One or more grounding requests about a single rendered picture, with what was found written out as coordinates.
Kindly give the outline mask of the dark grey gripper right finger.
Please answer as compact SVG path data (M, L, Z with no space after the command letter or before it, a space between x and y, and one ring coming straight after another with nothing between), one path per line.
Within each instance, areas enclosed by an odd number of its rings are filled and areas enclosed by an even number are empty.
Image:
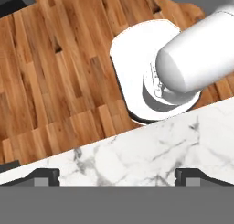
M175 170L176 187L234 187L234 184L213 178L198 168L177 168Z

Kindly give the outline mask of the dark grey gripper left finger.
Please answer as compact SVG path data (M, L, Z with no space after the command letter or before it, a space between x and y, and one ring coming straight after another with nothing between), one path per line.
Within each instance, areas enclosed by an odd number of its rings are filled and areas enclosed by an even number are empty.
M2 187L59 187L59 176L58 168L37 168L25 177L2 184Z

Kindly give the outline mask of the white rounded cylinder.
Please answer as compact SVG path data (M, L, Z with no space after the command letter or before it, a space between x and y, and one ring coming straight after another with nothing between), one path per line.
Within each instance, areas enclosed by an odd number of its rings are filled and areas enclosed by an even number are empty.
M170 91L200 91L234 72L234 5L185 29L157 53L159 80Z

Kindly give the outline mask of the dark grey cabinet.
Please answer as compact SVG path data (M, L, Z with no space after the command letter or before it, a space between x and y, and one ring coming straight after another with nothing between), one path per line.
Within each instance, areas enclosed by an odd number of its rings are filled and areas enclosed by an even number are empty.
M0 0L0 18L33 5L36 0Z

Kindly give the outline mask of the white round pedestal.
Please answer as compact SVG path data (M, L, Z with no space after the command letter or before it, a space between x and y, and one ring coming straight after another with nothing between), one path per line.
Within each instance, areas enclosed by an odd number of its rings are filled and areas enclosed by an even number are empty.
M156 73L156 55L180 28L167 19L154 19L128 27L116 36L110 59L131 119L141 125L162 121L190 110L196 92L181 99L167 91Z

